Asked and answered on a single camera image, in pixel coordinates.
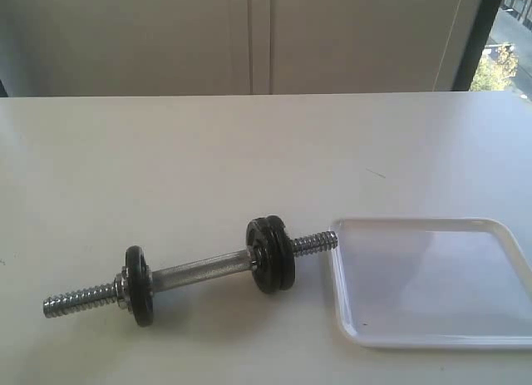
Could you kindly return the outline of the black weight plate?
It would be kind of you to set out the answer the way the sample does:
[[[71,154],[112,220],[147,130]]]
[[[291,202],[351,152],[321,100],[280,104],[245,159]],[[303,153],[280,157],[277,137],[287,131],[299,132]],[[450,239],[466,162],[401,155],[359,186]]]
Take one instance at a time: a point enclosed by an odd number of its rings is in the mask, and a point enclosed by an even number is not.
[[[280,290],[281,269],[278,243],[265,218],[251,220],[246,229],[246,245],[261,247],[261,265],[252,271],[255,284],[265,294],[274,294]]]
[[[291,239],[288,237],[284,222],[277,215],[269,215],[266,220],[278,243],[281,259],[280,289],[282,291],[288,290],[295,281],[295,258]]]
[[[131,312],[139,327],[151,326],[154,321],[152,281],[142,248],[138,245],[129,247],[125,263]]]

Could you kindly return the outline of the chrome threaded dumbbell bar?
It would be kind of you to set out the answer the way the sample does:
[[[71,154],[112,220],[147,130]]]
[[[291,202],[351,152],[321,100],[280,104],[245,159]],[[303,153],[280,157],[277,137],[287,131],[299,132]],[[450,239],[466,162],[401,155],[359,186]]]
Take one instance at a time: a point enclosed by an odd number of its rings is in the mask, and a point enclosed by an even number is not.
[[[308,254],[328,252],[337,248],[337,243],[337,235],[331,230],[291,239],[295,259]],[[126,271],[126,263],[121,268],[120,272],[122,271]],[[209,259],[156,271],[150,269],[152,294],[154,296],[171,289],[245,271],[252,273],[247,245],[243,250]],[[43,313],[46,318],[56,318],[116,303],[114,280],[108,284],[48,297],[43,301]]]

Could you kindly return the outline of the chrome collar nut right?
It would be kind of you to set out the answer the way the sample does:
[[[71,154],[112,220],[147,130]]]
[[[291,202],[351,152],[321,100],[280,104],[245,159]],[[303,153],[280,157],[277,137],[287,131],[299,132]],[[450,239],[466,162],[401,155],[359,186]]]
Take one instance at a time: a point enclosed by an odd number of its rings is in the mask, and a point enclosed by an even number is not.
[[[262,252],[261,247],[256,245],[248,245],[247,251],[250,261],[250,270],[256,271],[261,265]]]

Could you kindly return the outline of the chrome collar nut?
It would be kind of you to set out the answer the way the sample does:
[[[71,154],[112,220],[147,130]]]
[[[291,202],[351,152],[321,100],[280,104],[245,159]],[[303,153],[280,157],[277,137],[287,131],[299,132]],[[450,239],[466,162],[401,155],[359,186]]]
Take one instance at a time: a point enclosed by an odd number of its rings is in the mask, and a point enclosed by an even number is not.
[[[127,271],[118,273],[114,280],[116,303],[122,310],[131,310],[131,301],[128,289]]]
[[[250,261],[250,270],[256,271],[261,265],[262,252],[261,247],[256,245],[248,245],[247,251]]]

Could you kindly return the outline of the white plastic tray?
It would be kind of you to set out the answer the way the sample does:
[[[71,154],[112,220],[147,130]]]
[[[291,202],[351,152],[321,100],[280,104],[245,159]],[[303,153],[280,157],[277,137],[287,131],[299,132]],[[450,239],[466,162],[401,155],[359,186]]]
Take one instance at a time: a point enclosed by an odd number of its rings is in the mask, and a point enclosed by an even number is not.
[[[368,348],[531,347],[531,267],[478,218],[350,218],[331,230],[337,324]]]

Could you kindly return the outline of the chrome collar nut left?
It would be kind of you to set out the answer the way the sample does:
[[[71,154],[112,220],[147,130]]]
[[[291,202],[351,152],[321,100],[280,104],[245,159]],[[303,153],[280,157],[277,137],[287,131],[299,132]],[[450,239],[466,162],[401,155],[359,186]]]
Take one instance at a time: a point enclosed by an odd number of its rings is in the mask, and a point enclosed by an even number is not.
[[[118,273],[114,280],[116,303],[122,310],[131,310],[131,301],[128,289],[127,271]]]

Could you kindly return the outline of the black window frame post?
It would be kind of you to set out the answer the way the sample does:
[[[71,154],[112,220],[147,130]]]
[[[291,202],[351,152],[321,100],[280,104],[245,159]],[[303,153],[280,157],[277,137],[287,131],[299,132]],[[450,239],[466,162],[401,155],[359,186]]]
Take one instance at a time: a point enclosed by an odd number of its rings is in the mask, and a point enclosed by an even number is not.
[[[469,91],[502,0],[480,0],[451,91]]]

